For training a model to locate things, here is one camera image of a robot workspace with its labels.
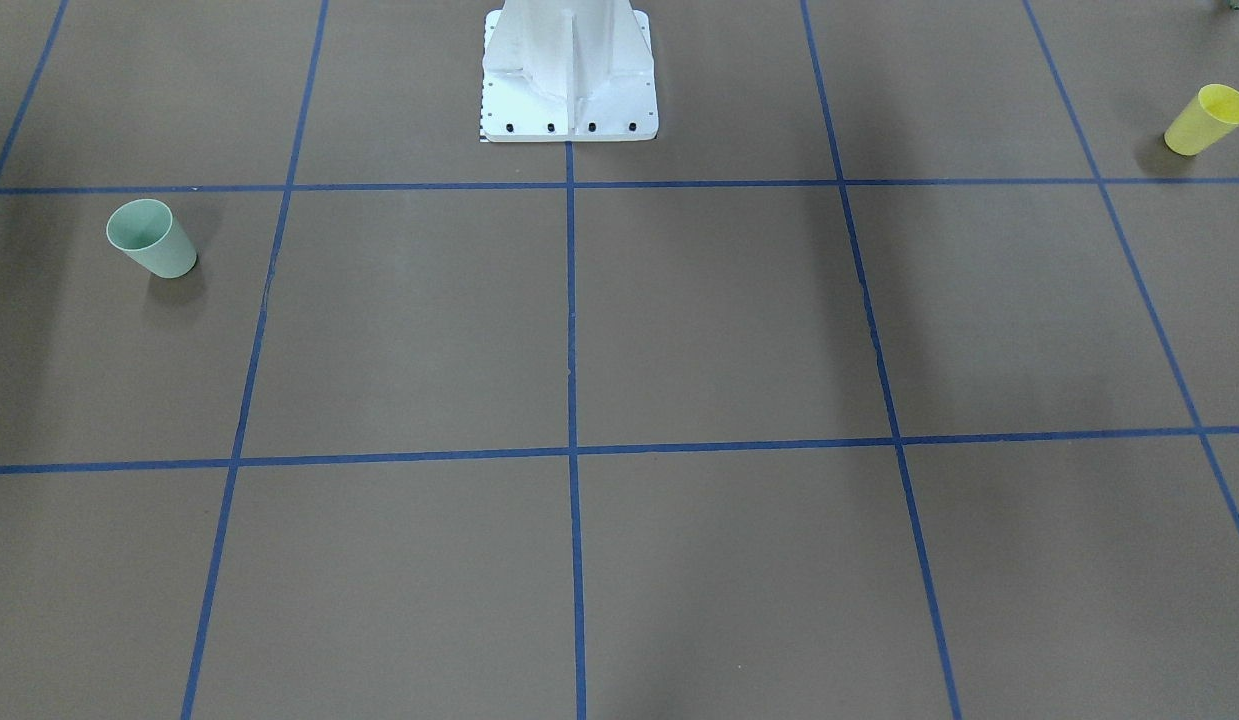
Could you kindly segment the yellow plastic cup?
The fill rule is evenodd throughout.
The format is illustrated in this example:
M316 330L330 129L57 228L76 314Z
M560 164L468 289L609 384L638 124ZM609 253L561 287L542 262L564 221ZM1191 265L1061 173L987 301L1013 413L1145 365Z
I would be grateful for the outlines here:
M1189 104L1163 133L1163 145L1194 157L1239 128L1239 90L1232 86L1201 86Z

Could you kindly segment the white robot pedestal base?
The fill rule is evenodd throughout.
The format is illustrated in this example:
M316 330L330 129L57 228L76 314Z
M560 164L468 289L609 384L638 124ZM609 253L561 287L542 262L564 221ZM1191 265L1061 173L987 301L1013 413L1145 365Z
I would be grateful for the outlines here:
M628 1L506 1L484 17L484 143L659 135L650 19Z

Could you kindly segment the light green plastic cup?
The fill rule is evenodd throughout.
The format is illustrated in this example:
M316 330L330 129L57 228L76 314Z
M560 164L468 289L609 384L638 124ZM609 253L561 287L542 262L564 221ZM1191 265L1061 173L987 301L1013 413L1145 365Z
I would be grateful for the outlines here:
M169 204L133 200L110 214L104 235L112 247L162 279L183 278L195 268L198 252Z

